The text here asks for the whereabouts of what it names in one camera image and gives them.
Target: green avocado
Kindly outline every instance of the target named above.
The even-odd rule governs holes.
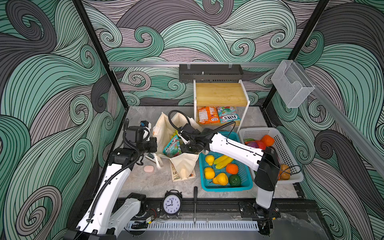
[[[232,186],[232,187],[239,187],[241,185],[241,179],[238,175],[231,175],[229,177],[229,184]]]

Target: clock face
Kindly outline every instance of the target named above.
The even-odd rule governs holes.
[[[180,198],[176,195],[168,195],[163,202],[166,213],[175,214],[181,207]]]

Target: black screwdriver handle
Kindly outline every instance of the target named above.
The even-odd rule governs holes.
[[[193,188],[193,202],[197,203],[197,187]]]

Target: screwdriver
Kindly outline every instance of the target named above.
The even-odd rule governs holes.
[[[193,189],[193,203],[195,204],[195,217],[194,217],[194,224],[196,225],[196,203],[197,203],[197,187],[195,186]]]

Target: alarm clock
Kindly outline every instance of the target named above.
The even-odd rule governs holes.
[[[181,210],[181,199],[183,195],[177,190],[167,191],[162,203],[163,213],[170,216],[178,215]]]

